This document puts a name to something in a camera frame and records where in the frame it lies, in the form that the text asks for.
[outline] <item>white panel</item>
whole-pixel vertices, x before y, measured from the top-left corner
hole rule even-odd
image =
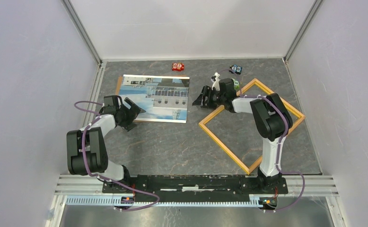
[[[282,57],[313,0],[72,0],[103,59]]]
[[[0,227],[40,227],[97,65],[59,0],[0,0]]]
[[[348,224],[368,226],[368,2],[324,1],[289,69]]]

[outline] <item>gray floor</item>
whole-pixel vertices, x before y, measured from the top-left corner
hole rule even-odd
[[[279,207],[294,198],[279,199]],[[333,227],[326,199],[302,198],[286,211],[263,214],[258,208],[153,207],[118,212],[112,207],[67,206],[61,227]]]
[[[295,91],[281,59],[190,60],[182,61],[185,70],[171,71],[174,61],[108,62],[99,102],[115,94],[117,78],[133,75],[187,75],[190,77],[191,104],[204,85],[211,85],[214,72],[232,64],[243,67],[242,85],[259,79],[291,105],[299,109]],[[233,77],[222,73],[221,78]],[[246,94],[261,94],[257,88]],[[198,126],[212,110],[188,106],[187,123],[140,122],[126,132],[116,128],[106,138],[109,158],[128,167],[131,174],[244,174],[244,171]],[[262,154],[262,140],[252,115],[221,112],[208,128],[243,162],[250,166]],[[281,166],[284,171],[320,173],[305,122],[286,139]]]

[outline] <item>metal corner post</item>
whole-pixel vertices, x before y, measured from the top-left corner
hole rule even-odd
[[[99,54],[97,53],[94,44],[92,43],[91,39],[87,31],[85,30],[84,26],[82,25],[81,20],[78,17],[77,12],[75,11],[72,3],[70,0],[61,0],[63,5],[65,6],[72,22],[74,23],[75,27],[77,28],[79,34],[81,35],[82,39],[84,40],[85,44],[87,45],[89,51],[91,52],[92,56],[94,57],[95,61],[98,65],[102,64],[102,59],[100,58]]]
[[[312,19],[315,17],[316,12],[322,5],[323,0],[315,0],[312,4],[311,9],[309,10],[307,17],[305,18],[304,22],[302,23],[301,27],[299,28],[296,37],[294,38],[293,42],[290,45],[289,50],[287,51],[286,55],[284,56],[283,60],[287,62],[292,54],[294,53],[296,47],[298,46],[299,42],[301,41],[301,38],[304,36],[305,31],[309,27]]]

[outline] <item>wooden frame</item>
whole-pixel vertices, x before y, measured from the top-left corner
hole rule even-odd
[[[249,88],[256,85],[259,87],[262,91],[265,93],[272,94],[273,91],[268,88],[265,84],[260,82],[258,79],[253,79],[251,82],[249,82],[247,85],[245,85],[241,91],[242,93],[246,92]],[[289,134],[294,131],[294,129],[301,124],[301,122],[305,119],[305,115],[303,115],[299,110],[297,110],[295,107],[290,105],[286,100],[283,98],[281,99],[284,103],[284,106],[286,109],[295,115],[298,119],[294,122],[293,126],[289,129]],[[214,110],[212,113],[210,113],[208,116],[206,116],[201,122],[199,122],[199,126],[232,158],[237,165],[239,165],[246,174],[252,173],[262,162],[262,156],[260,156],[250,167],[247,167],[222,141],[219,140],[219,138],[213,134],[207,127],[206,123],[208,123],[212,118],[214,118],[216,115],[218,115],[220,112],[224,110],[224,106],[219,106],[216,110]]]

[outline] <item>picture of building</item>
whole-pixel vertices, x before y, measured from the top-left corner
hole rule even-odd
[[[119,95],[146,110],[137,120],[185,123],[189,84],[189,77],[124,75]]]

